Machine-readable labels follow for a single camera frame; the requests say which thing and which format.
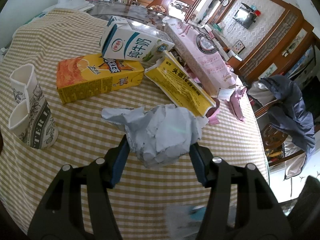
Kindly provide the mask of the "printed paper cup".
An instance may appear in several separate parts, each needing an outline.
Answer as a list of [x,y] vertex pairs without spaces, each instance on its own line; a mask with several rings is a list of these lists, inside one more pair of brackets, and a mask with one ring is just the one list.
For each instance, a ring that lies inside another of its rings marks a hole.
[[37,80],[34,65],[29,63],[14,70],[10,82],[17,105],[9,118],[9,130],[31,148],[52,146],[59,131]]

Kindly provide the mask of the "white paper ball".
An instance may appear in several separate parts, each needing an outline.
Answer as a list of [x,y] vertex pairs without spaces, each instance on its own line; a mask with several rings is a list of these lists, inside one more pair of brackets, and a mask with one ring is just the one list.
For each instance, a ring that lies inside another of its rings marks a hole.
[[195,116],[184,107],[161,105],[139,108],[104,108],[101,117],[124,129],[131,152],[146,168],[176,162],[202,137],[207,117]]

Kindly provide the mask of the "long pink white box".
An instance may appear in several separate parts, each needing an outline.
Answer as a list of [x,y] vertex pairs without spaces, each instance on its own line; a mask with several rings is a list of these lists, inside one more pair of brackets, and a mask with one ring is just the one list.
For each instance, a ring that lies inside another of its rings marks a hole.
[[175,18],[167,20],[164,31],[204,90],[214,98],[229,101],[236,89],[236,79],[213,41]]

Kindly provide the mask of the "wooden chair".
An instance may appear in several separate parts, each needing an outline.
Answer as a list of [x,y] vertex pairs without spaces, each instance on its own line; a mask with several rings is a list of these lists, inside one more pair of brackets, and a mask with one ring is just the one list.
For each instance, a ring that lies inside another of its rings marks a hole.
[[[249,101],[252,106],[260,106],[259,109],[254,111],[254,115],[256,120],[259,120],[263,116],[265,116],[270,108],[274,105],[280,105],[283,102],[281,100],[272,100],[266,105],[262,106],[262,104],[255,98],[249,95]],[[288,160],[291,160],[297,156],[303,155],[305,152],[303,150],[299,150],[298,152],[285,156],[284,153],[284,141],[287,139],[288,135],[275,129],[268,123],[261,131],[261,137],[263,140],[263,146],[265,150],[265,154],[268,160],[268,166],[276,166],[282,164]]]

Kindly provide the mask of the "checkered beige tablecloth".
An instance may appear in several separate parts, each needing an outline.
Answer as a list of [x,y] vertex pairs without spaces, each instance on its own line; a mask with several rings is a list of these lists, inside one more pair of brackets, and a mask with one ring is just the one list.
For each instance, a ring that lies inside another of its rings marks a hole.
[[[56,90],[57,64],[98,53],[106,24],[85,12],[53,10],[18,28],[1,63],[1,202],[24,232],[62,165],[88,165],[120,143],[123,132],[102,119],[104,108],[151,109],[170,102],[153,82],[143,79],[135,87],[62,104]],[[59,130],[57,141],[46,150],[25,146],[8,129],[16,105],[9,77],[26,63],[35,66]],[[120,183],[108,195],[124,239],[169,239],[165,209],[205,205],[209,190],[197,181],[188,155],[172,165],[148,169],[130,154]]]

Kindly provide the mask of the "blue jacket on chair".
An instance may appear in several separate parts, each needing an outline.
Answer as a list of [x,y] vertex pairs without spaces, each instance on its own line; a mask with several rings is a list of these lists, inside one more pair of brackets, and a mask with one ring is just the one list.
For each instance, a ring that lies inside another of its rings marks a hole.
[[305,107],[298,85],[282,75],[260,79],[278,101],[269,110],[271,125],[289,135],[292,143],[307,154],[315,150],[315,131],[312,113]]

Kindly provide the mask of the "orange yellow juice carton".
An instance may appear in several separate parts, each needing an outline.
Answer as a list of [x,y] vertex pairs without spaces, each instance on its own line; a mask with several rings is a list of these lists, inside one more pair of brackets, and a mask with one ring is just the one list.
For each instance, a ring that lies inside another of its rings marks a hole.
[[89,54],[57,65],[56,88],[63,104],[137,86],[144,76],[138,61],[105,59]]

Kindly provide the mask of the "yellow torn medicine box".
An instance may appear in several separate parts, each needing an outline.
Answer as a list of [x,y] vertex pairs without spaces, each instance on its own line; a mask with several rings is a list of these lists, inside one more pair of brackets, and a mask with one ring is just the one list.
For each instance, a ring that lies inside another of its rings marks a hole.
[[220,106],[188,75],[172,53],[168,51],[165,51],[153,66],[146,68],[144,74],[177,107],[184,107],[195,116],[209,117]]

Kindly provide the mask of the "white blue milk carton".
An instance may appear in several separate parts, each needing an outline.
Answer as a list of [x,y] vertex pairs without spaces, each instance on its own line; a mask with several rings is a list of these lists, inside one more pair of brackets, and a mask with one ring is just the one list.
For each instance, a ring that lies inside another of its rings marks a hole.
[[163,31],[126,18],[111,16],[99,42],[106,59],[154,63],[174,47]]

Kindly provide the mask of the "wall mounted television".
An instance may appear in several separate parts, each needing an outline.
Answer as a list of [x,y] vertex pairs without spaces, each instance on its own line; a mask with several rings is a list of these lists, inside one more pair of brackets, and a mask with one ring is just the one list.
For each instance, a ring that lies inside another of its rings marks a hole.
[[257,15],[255,14],[254,10],[245,3],[241,3],[241,5],[242,6],[233,16],[233,19],[245,29],[249,29],[250,26],[255,23]]

